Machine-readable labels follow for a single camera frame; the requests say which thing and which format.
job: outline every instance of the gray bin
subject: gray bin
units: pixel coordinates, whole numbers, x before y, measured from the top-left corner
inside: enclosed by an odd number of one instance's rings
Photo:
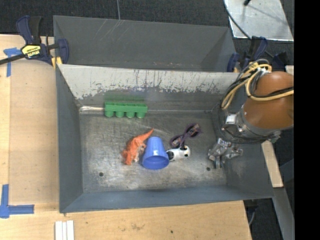
[[[237,77],[225,72],[234,52],[227,28],[55,16],[54,35],[70,44],[68,64],[56,70],[60,212],[273,196],[259,143],[243,144],[223,169],[208,159],[220,136],[219,101]],[[244,99],[240,92],[238,104]],[[106,101],[144,103],[148,112],[106,117]],[[161,170],[122,162],[130,138],[154,128],[169,149],[190,123],[202,133],[187,140],[188,159]]]

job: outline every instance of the yellow cable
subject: yellow cable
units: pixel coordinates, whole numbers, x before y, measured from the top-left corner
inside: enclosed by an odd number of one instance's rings
[[[272,67],[269,64],[258,64],[258,63],[253,63],[252,65],[249,66],[249,69],[243,73],[243,75],[240,77],[240,79],[247,77],[248,74],[250,74],[252,71],[255,71],[257,68],[267,68],[267,71],[271,72],[272,71]],[[221,103],[221,109],[225,110],[229,107],[229,105],[231,104],[231,101],[233,100],[236,91],[242,87],[243,85],[245,85],[245,91],[246,94],[248,95],[248,97],[250,99],[253,99],[255,101],[272,101],[272,100],[276,100],[276,99],[280,99],[289,95],[294,94],[293,90],[287,91],[285,93],[281,93],[275,96],[270,96],[270,97],[254,97],[252,96],[252,94],[250,93],[249,90],[249,86],[251,81],[254,79],[254,77],[259,73],[259,71],[253,73],[248,79],[244,80],[242,83],[238,84],[236,87],[234,87],[231,91],[228,92],[228,94],[225,96],[225,98],[223,99],[222,103]]]

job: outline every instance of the wooden table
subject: wooden table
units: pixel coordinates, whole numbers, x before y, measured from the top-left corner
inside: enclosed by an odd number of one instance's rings
[[[0,59],[24,44],[0,35]],[[34,214],[0,219],[1,240],[52,240],[55,222],[68,220],[76,240],[252,239],[243,201],[59,213],[55,71],[37,60],[11,66],[11,77],[0,66],[0,185],[9,184],[10,205],[35,206]],[[262,147],[272,185],[283,187],[272,144]]]

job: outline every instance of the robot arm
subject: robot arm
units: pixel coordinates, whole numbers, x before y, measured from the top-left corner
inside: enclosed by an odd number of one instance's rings
[[[248,98],[238,112],[228,113],[227,109],[241,87]],[[219,138],[208,156],[221,167],[222,158],[242,154],[239,143],[276,141],[282,130],[293,128],[294,77],[287,72],[272,72],[269,64],[252,62],[226,90],[220,111],[226,114],[221,130],[230,138]]]

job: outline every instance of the bin floor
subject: bin floor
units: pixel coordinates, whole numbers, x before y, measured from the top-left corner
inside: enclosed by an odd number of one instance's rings
[[[132,165],[123,163],[121,152],[132,137],[154,128],[152,136],[160,137],[168,150],[169,140],[192,123],[198,123],[202,133],[185,142],[191,149],[187,159],[160,170],[144,168],[142,157]],[[80,131],[85,193],[227,184],[224,170],[214,169],[207,155],[216,141],[211,113],[150,111],[144,119],[80,114]]]

